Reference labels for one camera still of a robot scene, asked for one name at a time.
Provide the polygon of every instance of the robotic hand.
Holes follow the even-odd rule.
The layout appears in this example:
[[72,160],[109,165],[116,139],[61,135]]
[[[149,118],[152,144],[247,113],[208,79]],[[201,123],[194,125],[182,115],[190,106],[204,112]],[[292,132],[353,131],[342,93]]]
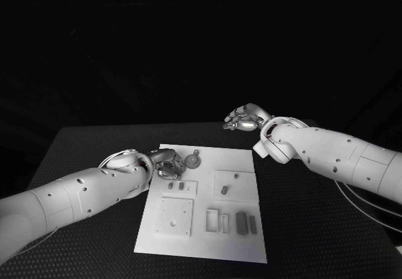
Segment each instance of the robotic hand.
[[175,151],[158,149],[142,154],[128,149],[110,155],[97,168],[1,199],[0,265],[44,234],[148,190],[154,170],[161,179],[180,179],[185,168]]
[[402,153],[292,117],[275,117],[252,103],[234,109],[224,122],[230,130],[260,128],[253,150],[262,158],[269,155],[282,164],[298,158],[315,173],[402,204]]

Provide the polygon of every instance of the black background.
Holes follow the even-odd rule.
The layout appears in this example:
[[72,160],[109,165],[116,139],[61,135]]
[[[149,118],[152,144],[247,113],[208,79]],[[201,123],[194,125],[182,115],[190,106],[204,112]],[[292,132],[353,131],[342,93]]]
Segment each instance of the black background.
[[2,8],[0,196],[24,191],[61,127],[223,121],[249,102],[402,151],[400,8],[400,1]]

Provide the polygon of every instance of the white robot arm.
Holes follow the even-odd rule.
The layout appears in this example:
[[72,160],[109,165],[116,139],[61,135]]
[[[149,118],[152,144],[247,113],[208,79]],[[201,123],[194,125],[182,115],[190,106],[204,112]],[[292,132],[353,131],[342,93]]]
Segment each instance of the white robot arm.
[[291,117],[275,117],[252,103],[234,109],[224,122],[230,130],[260,128],[253,150],[262,158],[270,155],[282,164],[298,158],[319,175],[402,204],[402,153]]
[[128,149],[110,155],[97,168],[1,199],[0,265],[38,237],[148,190],[154,170],[165,180],[180,178],[184,162],[175,151],[158,149],[141,154]]

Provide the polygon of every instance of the textured table surface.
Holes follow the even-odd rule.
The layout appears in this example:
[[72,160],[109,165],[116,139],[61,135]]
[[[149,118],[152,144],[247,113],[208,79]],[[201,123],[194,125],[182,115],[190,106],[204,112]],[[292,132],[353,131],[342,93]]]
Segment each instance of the textured table surface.
[[[259,130],[223,130],[221,122],[66,127],[28,189],[96,167],[123,149],[145,152],[159,144],[252,149],[257,140]],[[299,160],[279,164],[253,152],[253,164],[267,264],[133,253],[144,192],[60,228],[0,266],[0,278],[402,278],[402,256],[384,230],[350,205],[332,180]]]

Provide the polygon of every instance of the table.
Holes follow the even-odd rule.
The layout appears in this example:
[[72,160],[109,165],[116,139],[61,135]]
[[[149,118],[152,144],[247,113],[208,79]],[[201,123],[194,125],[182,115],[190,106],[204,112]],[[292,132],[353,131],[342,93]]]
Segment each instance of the table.
[[[159,144],[252,149],[257,140],[259,130],[223,130],[221,122],[64,127],[27,189],[96,167],[123,149],[145,152]],[[60,228],[2,264],[0,278],[402,278],[402,256],[384,230],[332,180],[295,159],[279,164],[253,152],[253,164],[267,264],[133,253],[144,192]],[[350,198],[370,214],[368,205]]]

